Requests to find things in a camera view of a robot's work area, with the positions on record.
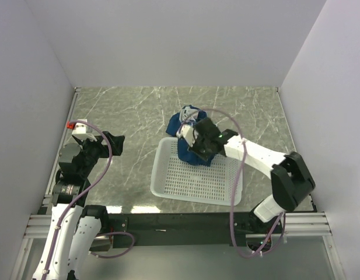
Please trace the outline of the white perforated plastic basket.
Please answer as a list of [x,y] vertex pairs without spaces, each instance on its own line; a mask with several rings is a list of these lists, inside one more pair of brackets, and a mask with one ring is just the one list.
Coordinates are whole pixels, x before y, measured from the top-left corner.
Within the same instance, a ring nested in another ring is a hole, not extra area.
[[193,166],[177,156],[177,139],[165,137],[156,150],[151,193],[173,200],[229,206],[240,161],[216,155],[210,166]]

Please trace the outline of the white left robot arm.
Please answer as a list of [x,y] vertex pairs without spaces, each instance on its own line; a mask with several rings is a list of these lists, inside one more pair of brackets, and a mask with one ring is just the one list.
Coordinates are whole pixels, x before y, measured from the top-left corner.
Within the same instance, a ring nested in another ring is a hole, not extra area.
[[101,136],[75,136],[60,149],[50,228],[33,279],[79,279],[95,237],[110,226],[105,206],[85,204],[88,176],[100,158],[120,156],[124,140],[105,131]]

